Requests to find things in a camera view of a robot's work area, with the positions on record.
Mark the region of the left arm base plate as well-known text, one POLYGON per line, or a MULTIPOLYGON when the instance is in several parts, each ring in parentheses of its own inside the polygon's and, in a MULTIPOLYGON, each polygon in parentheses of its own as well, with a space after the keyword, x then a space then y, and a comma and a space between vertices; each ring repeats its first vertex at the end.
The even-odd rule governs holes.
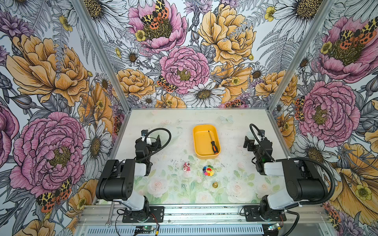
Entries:
POLYGON ((162 223, 165 207, 154 206, 139 211, 126 212, 123 215, 123 223, 162 223))

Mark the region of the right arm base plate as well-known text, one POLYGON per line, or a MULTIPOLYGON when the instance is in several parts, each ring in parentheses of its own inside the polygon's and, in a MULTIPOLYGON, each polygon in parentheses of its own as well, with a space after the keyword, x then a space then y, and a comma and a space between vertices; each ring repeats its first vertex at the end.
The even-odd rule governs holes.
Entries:
POLYGON ((244 216, 247 222, 286 221, 286 215, 283 211, 269 208, 261 209, 261 207, 257 205, 244 206, 240 211, 240 215, 244 216))

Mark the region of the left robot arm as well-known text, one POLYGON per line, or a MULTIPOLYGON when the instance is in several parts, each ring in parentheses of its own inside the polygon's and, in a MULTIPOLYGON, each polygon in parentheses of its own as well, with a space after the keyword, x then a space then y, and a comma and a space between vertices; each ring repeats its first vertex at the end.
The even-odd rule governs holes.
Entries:
POLYGON ((133 187, 136 177, 149 176, 153 165, 151 156, 161 147, 159 136, 150 137, 148 130, 143 130, 141 137, 135 141, 135 158, 123 161, 111 159, 105 163, 95 196, 99 200, 123 205, 123 221, 126 223, 154 221, 147 197, 133 187))

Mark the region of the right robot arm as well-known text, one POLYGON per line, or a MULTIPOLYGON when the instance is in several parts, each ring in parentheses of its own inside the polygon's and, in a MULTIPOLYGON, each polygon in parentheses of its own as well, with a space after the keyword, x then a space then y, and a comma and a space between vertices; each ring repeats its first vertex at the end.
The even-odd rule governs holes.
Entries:
POLYGON ((243 208, 246 220, 261 218, 263 221, 284 220, 285 212, 303 205, 319 205, 334 194, 336 181, 322 163, 308 158, 275 160, 273 143, 262 131, 245 137, 243 147, 253 152, 252 163, 262 176, 284 179, 284 186, 276 193, 261 198, 259 206, 243 208))

